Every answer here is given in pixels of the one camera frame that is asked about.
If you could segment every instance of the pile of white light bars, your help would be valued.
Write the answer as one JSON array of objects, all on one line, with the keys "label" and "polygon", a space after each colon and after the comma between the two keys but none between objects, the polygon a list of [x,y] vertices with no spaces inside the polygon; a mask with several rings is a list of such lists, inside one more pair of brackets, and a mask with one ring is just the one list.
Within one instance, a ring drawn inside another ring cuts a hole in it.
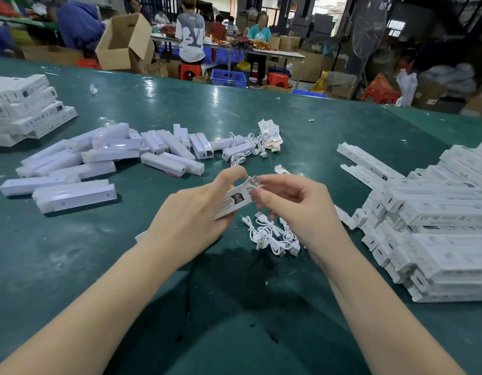
[{"label": "pile of white light bars", "polygon": [[45,75],[0,76],[0,146],[42,138],[76,115],[73,107],[57,100]]},{"label": "pile of white light bars", "polygon": [[340,218],[364,232],[393,282],[415,302],[482,301],[482,143],[454,145],[407,178],[357,146],[338,152],[357,164],[341,167],[372,189]]},{"label": "pile of white light bars", "polygon": [[[237,152],[245,151],[245,138],[240,135],[231,133],[230,138],[209,142],[203,133],[189,134],[179,124],[173,125],[173,131],[139,134],[127,123],[119,123],[63,139],[22,160],[16,169],[19,178],[6,180],[0,190],[6,196],[32,194],[41,212],[50,213],[116,199],[114,184],[108,180],[81,181],[115,172],[114,162],[121,159],[140,158],[143,164],[174,176],[186,172],[201,176],[204,164],[196,161],[191,149],[198,159],[212,158],[220,149],[223,156],[237,147],[241,147]],[[250,139],[247,143],[255,149]]]}]

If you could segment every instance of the left hand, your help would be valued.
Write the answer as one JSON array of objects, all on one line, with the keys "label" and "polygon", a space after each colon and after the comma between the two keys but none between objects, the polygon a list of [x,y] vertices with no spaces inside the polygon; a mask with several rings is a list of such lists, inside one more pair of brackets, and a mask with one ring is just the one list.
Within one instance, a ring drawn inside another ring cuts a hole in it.
[{"label": "left hand", "polygon": [[173,271],[185,265],[230,225],[234,214],[213,219],[232,183],[247,177],[243,166],[234,166],[221,171],[212,183],[169,195],[136,247],[148,251],[149,259],[164,260]]}]

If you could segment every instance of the person in teal shirt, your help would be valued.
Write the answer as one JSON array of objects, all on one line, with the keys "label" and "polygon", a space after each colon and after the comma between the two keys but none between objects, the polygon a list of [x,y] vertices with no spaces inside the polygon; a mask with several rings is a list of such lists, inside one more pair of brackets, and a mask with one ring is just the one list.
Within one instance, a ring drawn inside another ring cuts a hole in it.
[{"label": "person in teal shirt", "polygon": [[[257,24],[253,25],[248,31],[248,38],[261,40],[268,43],[271,32],[267,27],[267,13],[264,11],[258,13],[256,21]],[[248,54],[246,60],[251,64],[250,75],[253,73],[253,64],[258,63],[257,83],[258,85],[262,85],[262,81],[265,78],[265,61],[267,60],[267,57],[264,55]]]}]

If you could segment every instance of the red shirt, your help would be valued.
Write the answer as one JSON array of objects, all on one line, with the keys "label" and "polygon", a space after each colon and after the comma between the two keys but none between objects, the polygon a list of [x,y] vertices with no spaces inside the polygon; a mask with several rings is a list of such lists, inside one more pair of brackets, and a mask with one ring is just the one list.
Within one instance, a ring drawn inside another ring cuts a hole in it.
[{"label": "red shirt", "polygon": [[214,22],[211,25],[211,35],[215,39],[225,40],[227,39],[227,29],[221,22]]}]

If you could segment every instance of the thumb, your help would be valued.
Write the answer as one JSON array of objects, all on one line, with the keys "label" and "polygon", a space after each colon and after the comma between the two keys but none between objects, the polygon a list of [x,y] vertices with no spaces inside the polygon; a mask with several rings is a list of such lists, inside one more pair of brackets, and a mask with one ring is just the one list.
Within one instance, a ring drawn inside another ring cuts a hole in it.
[{"label": "thumb", "polygon": [[286,200],[285,198],[262,188],[252,190],[251,197],[285,220],[287,220],[287,217],[291,215],[291,210],[297,205],[293,201]]}]

